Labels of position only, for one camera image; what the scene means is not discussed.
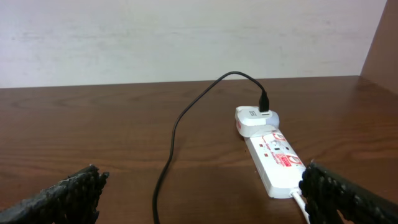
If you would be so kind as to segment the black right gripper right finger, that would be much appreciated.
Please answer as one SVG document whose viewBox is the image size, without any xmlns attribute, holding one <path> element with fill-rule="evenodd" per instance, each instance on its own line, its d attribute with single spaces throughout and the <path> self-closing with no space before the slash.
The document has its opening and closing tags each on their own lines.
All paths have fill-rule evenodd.
<svg viewBox="0 0 398 224">
<path fill-rule="evenodd" d="M 311 162 L 298 183 L 310 223 L 396 224 L 397 204 Z"/>
</svg>

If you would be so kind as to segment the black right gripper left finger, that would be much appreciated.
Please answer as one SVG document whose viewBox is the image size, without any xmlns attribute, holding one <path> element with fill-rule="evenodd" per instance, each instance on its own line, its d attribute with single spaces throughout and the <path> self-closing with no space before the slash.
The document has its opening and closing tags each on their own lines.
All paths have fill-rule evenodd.
<svg viewBox="0 0 398 224">
<path fill-rule="evenodd" d="M 95 224 L 109 172 L 94 165 L 1 211 L 1 224 Z"/>
</svg>

